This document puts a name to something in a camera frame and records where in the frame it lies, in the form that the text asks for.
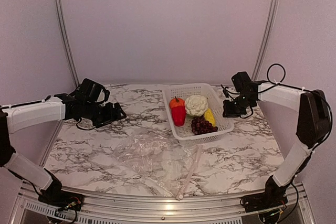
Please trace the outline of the red bell pepper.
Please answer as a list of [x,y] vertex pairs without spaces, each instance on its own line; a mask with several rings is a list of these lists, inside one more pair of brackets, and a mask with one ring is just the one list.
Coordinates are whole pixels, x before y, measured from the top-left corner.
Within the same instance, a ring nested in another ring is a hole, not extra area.
[[185,123],[185,106],[176,106],[171,109],[172,118],[175,126],[183,126]]

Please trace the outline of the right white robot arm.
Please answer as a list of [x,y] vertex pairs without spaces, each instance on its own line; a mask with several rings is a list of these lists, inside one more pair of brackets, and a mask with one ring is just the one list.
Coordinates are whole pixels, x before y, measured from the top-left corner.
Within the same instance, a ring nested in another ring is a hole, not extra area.
[[259,101],[298,113],[296,138],[285,160],[268,178],[262,193],[244,196],[240,201],[246,212],[277,207],[287,202],[287,188],[306,167],[314,150],[330,135],[333,123],[330,106],[321,90],[307,90],[270,80],[252,81],[246,72],[233,75],[232,82],[236,93],[235,98],[223,102],[225,118],[244,118],[247,109],[253,109]]

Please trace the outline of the clear zip top bag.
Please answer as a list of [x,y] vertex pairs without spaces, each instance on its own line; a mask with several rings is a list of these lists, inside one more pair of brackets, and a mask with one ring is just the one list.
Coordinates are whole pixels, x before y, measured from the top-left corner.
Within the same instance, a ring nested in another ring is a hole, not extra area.
[[202,150],[203,145],[188,147],[173,137],[150,132],[131,134],[113,150],[113,155],[119,163],[182,200]]

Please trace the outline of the white plastic basket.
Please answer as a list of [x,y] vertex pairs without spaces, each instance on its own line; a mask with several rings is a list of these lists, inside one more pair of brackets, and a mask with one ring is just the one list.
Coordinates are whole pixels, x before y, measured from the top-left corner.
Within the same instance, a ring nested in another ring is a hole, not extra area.
[[221,101],[209,84],[169,86],[162,95],[173,136],[181,145],[216,141],[234,129],[233,121],[223,117]]

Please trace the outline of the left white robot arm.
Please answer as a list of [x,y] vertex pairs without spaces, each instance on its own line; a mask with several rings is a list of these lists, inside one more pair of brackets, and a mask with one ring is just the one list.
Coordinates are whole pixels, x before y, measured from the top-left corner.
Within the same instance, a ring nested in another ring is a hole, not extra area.
[[1,167],[30,183],[42,203],[60,211],[81,209],[83,195],[63,190],[61,181],[50,171],[15,150],[11,136],[51,122],[89,120],[93,129],[127,117],[119,103],[109,102],[110,91],[85,78],[72,93],[49,95],[45,99],[1,106]]

